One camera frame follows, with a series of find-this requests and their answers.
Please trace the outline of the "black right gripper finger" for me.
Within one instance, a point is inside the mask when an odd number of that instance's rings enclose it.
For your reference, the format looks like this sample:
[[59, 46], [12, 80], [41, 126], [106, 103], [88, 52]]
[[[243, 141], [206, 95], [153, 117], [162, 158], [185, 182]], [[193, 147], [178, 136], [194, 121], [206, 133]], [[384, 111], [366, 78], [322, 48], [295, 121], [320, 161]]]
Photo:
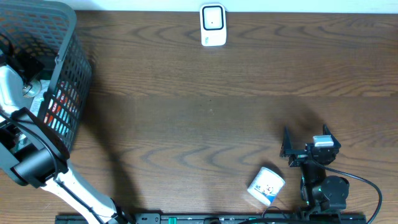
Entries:
[[329, 130], [326, 124], [323, 125], [323, 135], [329, 135], [329, 136], [332, 135], [331, 131]]
[[282, 146], [280, 150], [280, 157], [289, 157], [293, 154], [292, 142], [290, 140], [290, 134], [287, 127], [284, 128]]

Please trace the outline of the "green lid white jar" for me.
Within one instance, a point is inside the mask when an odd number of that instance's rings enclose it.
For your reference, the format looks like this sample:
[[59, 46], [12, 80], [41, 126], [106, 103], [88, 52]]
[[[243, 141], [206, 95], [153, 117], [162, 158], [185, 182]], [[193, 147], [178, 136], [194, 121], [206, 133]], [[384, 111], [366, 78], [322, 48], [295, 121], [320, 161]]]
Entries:
[[34, 98], [42, 89], [42, 84], [39, 80], [32, 80], [26, 83], [22, 89], [22, 96], [26, 98]]

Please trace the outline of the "white blue labelled jar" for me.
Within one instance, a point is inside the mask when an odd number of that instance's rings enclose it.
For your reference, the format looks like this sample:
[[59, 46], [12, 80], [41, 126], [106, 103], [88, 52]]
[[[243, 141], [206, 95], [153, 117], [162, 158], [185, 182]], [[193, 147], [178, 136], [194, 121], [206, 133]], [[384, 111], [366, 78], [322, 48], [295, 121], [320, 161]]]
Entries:
[[270, 206], [285, 185], [285, 180], [274, 171], [261, 167], [247, 191], [258, 201]]

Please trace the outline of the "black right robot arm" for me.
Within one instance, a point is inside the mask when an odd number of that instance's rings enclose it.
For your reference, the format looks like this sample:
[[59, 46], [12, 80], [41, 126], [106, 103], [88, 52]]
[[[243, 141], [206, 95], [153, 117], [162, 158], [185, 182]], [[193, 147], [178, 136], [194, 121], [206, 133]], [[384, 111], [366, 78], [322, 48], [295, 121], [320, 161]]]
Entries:
[[302, 173], [300, 193], [307, 207], [301, 217], [309, 219], [313, 214], [338, 213], [346, 208], [349, 182], [344, 177], [327, 175], [326, 167], [336, 159], [341, 144], [327, 125], [323, 134], [314, 136], [304, 149], [294, 149], [289, 130], [284, 129], [280, 157], [289, 159], [289, 167], [299, 167]]

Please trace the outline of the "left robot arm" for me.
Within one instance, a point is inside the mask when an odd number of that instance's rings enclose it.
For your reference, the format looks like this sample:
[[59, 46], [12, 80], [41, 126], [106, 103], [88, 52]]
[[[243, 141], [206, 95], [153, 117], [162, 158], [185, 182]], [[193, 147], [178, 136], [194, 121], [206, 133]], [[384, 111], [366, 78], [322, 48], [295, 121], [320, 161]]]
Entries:
[[88, 223], [135, 223], [114, 200], [98, 192], [69, 163], [55, 133], [25, 107], [23, 77], [1, 54], [1, 169], [17, 184], [60, 197]]

